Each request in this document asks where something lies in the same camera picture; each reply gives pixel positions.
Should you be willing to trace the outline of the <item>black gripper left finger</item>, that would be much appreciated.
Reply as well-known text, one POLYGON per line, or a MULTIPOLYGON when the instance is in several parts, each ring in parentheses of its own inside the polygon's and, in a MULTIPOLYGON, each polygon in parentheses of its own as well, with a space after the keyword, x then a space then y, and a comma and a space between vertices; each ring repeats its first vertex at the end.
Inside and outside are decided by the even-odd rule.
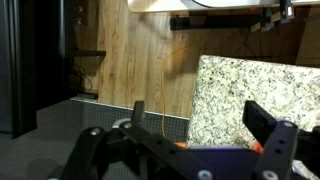
POLYGON ((159 134, 141 127, 144 103, 135 103, 132 116, 81 132, 58 176, 49 180, 102 180, 112 163, 122 162, 139 180, 214 180, 204 161, 159 134))

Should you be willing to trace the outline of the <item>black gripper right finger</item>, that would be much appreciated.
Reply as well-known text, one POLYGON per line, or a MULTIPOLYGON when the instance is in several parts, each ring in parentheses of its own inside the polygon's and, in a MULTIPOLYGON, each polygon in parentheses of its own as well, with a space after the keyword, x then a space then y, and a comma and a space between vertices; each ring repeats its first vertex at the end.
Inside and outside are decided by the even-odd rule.
POLYGON ((288 120, 277 120, 255 101, 245 102, 242 121, 264 149, 254 169, 255 180, 303 180, 292 170, 294 160, 320 176, 318 126, 306 131, 288 120))

